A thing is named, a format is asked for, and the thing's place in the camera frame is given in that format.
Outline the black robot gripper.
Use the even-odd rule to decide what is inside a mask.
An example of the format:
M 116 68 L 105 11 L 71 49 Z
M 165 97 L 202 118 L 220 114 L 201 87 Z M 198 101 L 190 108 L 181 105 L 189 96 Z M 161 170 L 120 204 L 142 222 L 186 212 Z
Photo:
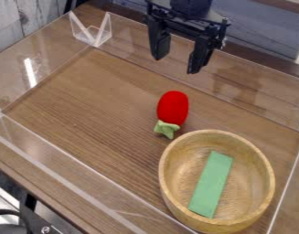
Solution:
M 196 39 L 188 73 L 198 73 L 214 48 L 225 46 L 229 18 L 213 9 L 213 0 L 146 0 L 146 3 L 153 57 L 160 60 L 169 54 L 170 33 Z

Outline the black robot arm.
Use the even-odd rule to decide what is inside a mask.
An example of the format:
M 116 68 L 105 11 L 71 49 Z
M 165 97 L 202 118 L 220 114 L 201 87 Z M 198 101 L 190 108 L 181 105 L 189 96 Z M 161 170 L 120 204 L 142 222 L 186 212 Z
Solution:
M 216 49 L 225 47 L 229 19 L 213 9 L 213 0 L 146 0 L 150 53 L 157 60 L 170 53 L 172 35 L 194 41 L 188 73 L 200 72 Z

